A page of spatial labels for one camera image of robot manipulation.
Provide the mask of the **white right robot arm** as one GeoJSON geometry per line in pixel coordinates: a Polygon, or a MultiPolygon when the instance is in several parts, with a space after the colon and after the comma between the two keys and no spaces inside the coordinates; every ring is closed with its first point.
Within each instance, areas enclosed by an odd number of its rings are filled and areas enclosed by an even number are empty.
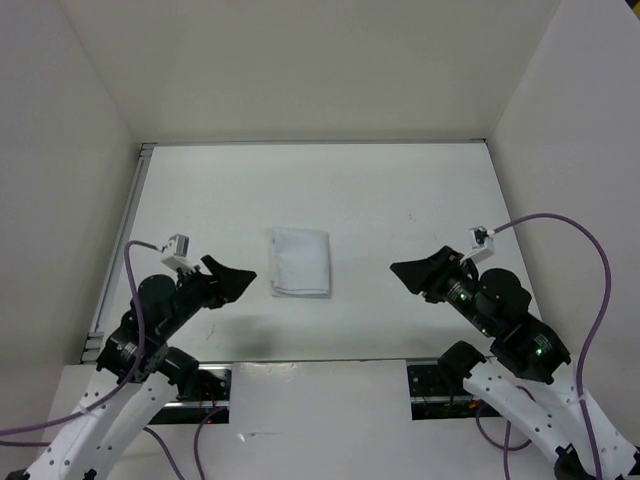
{"type": "Polygon", "coordinates": [[[627,479],[639,448],[609,420],[586,388],[559,336],[529,311],[532,297],[501,268],[478,272],[448,246],[391,271],[414,295],[445,303],[490,339],[484,356],[458,341],[438,359],[438,380],[465,390],[511,422],[544,454],[558,479],[627,479]]]}

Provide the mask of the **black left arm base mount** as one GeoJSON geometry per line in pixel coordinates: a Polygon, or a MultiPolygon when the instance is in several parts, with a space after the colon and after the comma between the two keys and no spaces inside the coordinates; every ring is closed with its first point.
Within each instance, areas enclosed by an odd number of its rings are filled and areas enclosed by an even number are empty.
{"type": "Polygon", "coordinates": [[[170,400],[152,418],[151,425],[228,424],[232,385],[231,364],[200,366],[188,395],[170,400]]]}

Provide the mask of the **white skirt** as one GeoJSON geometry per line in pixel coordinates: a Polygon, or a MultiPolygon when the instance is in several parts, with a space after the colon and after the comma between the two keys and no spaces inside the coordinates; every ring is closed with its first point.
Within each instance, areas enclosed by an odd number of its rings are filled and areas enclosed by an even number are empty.
{"type": "Polygon", "coordinates": [[[271,295],[329,299],[332,293],[329,234],[285,227],[274,227],[270,234],[271,295]]]}

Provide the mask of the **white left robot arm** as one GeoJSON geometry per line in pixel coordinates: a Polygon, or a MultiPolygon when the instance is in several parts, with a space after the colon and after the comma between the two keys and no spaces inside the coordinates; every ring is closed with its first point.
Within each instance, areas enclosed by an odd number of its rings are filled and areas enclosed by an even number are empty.
{"type": "Polygon", "coordinates": [[[237,301],[256,279],[251,270],[224,266],[205,255],[199,266],[175,266],[176,275],[152,275],[134,284],[129,310],[107,338],[97,372],[115,379],[108,387],[94,377],[68,420],[28,467],[10,479],[105,479],[150,420],[173,399],[198,390],[199,361],[169,344],[202,309],[237,301]]]}

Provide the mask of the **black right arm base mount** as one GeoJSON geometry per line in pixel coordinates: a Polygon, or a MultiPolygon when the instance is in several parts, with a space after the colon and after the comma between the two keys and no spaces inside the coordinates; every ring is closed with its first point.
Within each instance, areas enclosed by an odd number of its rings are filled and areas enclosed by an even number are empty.
{"type": "Polygon", "coordinates": [[[409,363],[406,370],[413,421],[498,416],[478,397],[446,380],[436,363],[409,363]]]}

